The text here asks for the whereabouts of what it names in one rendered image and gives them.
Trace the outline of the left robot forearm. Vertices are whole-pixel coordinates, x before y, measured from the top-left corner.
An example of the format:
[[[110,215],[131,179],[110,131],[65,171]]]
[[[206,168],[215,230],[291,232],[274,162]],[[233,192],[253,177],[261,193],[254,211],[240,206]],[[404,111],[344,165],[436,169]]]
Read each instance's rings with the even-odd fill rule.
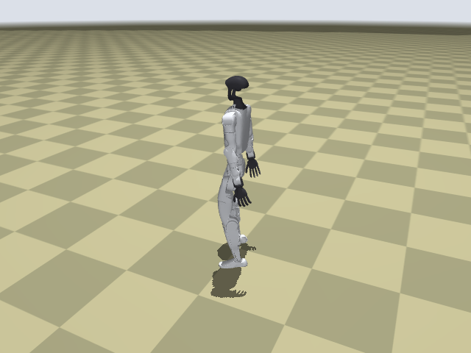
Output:
[[[224,155],[227,158],[227,163],[231,170],[230,175],[233,178],[234,185],[241,185],[241,171],[239,170],[238,158],[236,157],[235,152],[231,147],[227,147],[224,149]]]

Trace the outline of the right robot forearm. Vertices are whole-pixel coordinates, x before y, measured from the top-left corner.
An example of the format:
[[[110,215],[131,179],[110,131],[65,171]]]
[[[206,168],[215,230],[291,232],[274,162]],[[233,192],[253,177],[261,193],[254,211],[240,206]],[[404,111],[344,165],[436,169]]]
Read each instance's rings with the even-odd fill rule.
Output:
[[[253,141],[254,141],[254,136],[253,136],[253,133],[252,135],[249,137],[249,141],[248,141],[248,145],[247,145],[247,149],[246,149],[246,153],[248,154],[248,158],[250,157],[254,157],[254,154],[253,154]]]

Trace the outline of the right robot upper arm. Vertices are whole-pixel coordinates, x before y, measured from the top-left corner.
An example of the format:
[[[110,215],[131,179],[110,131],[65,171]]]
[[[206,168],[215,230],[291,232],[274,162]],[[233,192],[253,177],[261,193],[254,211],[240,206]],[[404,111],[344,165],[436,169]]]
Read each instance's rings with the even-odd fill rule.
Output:
[[[250,112],[251,112],[251,106],[248,104],[249,108],[250,108]],[[251,119],[251,116],[250,116],[250,128],[249,128],[249,137],[252,135],[252,119]]]

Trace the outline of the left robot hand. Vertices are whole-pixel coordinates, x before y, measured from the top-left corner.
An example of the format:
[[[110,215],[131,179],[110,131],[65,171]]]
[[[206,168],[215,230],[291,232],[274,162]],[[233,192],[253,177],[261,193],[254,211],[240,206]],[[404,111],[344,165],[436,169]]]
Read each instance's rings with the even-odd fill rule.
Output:
[[[251,204],[252,202],[249,200],[249,198],[248,198],[248,196],[247,196],[247,192],[246,192],[245,189],[242,187],[242,186],[244,185],[244,183],[243,183],[243,180],[242,180],[241,177],[240,177],[240,180],[241,180],[241,185],[234,185],[234,183],[233,183],[234,188],[236,188],[235,191],[234,191],[235,194],[234,194],[234,196],[233,196],[233,201],[236,202],[236,198],[237,198],[239,207],[241,207],[241,204],[245,207],[246,205],[249,205],[249,204],[247,204],[247,201],[248,201],[250,204]],[[245,197],[246,197],[247,201],[246,201]],[[241,200],[241,204],[240,204],[240,200],[239,200],[239,199]],[[244,200],[244,202],[243,202],[243,200]],[[244,203],[245,203],[245,205],[244,205]]]

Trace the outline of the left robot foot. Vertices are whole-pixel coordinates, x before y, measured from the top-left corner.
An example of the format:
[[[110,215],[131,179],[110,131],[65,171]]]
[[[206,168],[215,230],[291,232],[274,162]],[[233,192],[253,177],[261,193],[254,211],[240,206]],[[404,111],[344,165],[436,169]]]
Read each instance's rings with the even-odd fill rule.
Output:
[[[247,266],[247,260],[245,258],[241,258],[241,262],[235,262],[235,258],[232,258],[230,260],[221,261],[219,263],[220,268],[236,268],[236,267],[245,267],[245,266]]]

